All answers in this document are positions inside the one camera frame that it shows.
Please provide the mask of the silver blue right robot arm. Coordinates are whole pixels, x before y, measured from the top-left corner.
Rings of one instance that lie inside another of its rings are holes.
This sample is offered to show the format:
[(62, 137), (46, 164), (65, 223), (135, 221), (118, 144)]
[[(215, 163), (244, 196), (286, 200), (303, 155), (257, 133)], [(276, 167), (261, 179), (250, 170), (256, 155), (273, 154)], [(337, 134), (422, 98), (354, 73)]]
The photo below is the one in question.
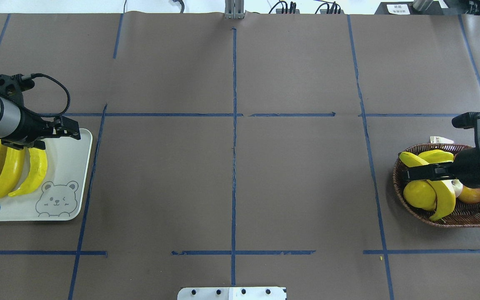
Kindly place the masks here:
[(407, 167), (403, 177), (408, 181), (457, 179), (468, 188), (480, 188), (480, 146), (459, 151), (452, 162), (430, 163), (411, 152), (401, 152), (399, 160)]

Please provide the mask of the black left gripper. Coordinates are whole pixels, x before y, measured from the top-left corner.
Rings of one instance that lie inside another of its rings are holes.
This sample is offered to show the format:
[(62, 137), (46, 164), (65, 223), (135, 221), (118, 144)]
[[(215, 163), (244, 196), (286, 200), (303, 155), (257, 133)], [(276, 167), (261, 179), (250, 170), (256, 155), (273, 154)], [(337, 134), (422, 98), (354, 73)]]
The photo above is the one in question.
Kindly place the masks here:
[(45, 150), (44, 139), (68, 137), (75, 140), (81, 139), (77, 121), (57, 116), (52, 123), (40, 117), (33, 116), (15, 105), (6, 105), (2, 111), (0, 125), (2, 133), (1, 144), (15, 150), (36, 148)]

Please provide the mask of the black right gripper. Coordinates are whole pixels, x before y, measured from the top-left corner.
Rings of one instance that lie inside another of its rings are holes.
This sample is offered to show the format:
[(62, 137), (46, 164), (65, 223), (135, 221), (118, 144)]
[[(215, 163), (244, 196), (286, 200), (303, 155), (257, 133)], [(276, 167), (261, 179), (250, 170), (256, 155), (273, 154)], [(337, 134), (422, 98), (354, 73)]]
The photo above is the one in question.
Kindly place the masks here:
[(453, 176), (469, 188), (480, 188), (480, 148), (468, 148), (457, 153), (453, 163), (433, 163), (408, 167), (402, 173), (404, 180), (441, 181)]

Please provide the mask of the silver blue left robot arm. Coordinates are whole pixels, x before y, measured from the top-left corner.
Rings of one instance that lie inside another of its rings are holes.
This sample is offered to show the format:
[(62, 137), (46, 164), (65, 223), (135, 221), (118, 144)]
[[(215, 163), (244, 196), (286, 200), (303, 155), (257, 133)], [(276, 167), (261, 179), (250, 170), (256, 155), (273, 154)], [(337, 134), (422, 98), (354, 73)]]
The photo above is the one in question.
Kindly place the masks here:
[(0, 96), (0, 222), (67, 221), (81, 210), (92, 135)]

